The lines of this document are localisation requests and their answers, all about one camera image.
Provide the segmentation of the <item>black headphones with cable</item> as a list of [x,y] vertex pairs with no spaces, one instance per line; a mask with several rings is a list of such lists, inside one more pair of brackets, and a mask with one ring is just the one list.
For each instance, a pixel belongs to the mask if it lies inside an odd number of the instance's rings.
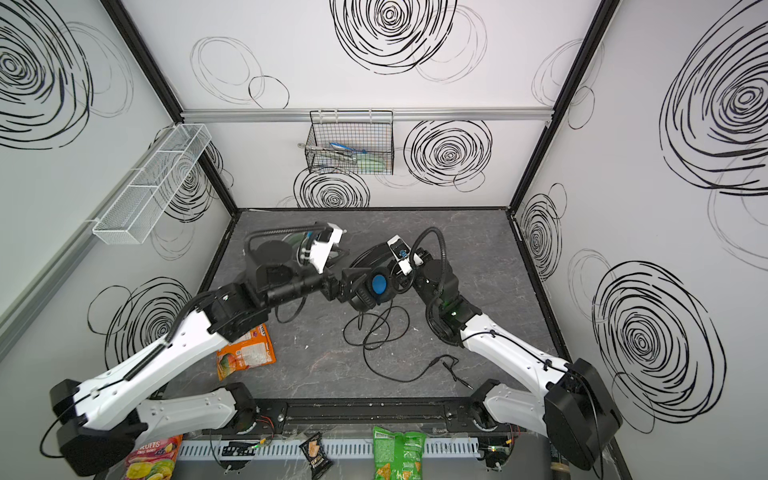
[[454,367],[459,363],[459,359],[450,354],[441,354],[433,358],[419,374],[407,379],[382,373],[369,361],[368,354],[370,352],[399,341],[411,329],[410,313],[405,307],[394,303],[395,298],[402,295],[397,294],[394,288],[395,264],[387,241],[371,247],[352,262],[353,268],[365,270],[362,284],[350,300],[350,304],[357,311],[357,315],[352,321],[357,325],[358,330],[362,330],[365,325],[368,325],[369,329],[357,341],[350,340],[347,337],[347,331],[343,330],[344,341],[352,347],[360,348],[367,369],[384,380],[399,384],[417,382],[431,368],[437,364],[442,364],[455,382],[470,388],[471,385],[454,372]]

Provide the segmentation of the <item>mint green headphones with cable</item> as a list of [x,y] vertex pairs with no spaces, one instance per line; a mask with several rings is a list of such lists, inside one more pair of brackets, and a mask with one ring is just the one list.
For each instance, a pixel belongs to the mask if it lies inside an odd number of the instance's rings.
[[288,243],[293,249],[301,249],[311,241],[311,232],[294,232],[286,234],[282,240]]

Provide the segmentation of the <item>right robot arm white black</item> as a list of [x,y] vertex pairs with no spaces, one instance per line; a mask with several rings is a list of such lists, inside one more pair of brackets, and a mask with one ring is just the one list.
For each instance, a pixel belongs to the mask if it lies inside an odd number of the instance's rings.
[[579,469],[601,464],[623,420],[595,367],[584,359],[552,356],[504,330],[459,293],[447,261],[402,245],[393,247],[392,255],[396,272],[424,302],[426,319],[441,340],[484,357],[522,385],[515,390],[490,383],[479,396],[482,413],[547,437]]

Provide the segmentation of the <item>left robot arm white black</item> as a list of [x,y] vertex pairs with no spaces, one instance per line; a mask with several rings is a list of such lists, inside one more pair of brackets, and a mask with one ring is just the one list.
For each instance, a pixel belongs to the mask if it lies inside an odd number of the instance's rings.
[[170,330],[106,372],[83,382],[66,379],[50,391],[59,457],[80,477],[108,471],[136,448],[196,430],[248,432],[260,420],[241,383],[172,400],[152,394],[200,359],[265,323],[270,311],[314,292],[329,300],[350,291],[346,276],[327,265],[343,230],[300,228],[309,250],[296,256],[278,231],[247,236],[245,270],[235,281],[193,297]]

